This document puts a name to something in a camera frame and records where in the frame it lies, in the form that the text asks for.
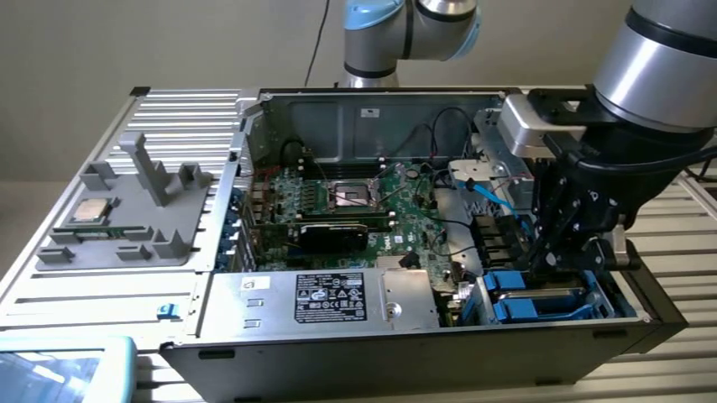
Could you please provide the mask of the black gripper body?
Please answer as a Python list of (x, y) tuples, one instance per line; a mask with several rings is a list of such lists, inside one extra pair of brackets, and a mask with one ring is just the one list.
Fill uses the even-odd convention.
[(571, 236), (630, 228), (637, 212), (713, 138), (710, 128), (674, 133), (635, 124), (591, 126), (579, 139), (558, 135), (558, 166), (573, 166), (581, 210)]

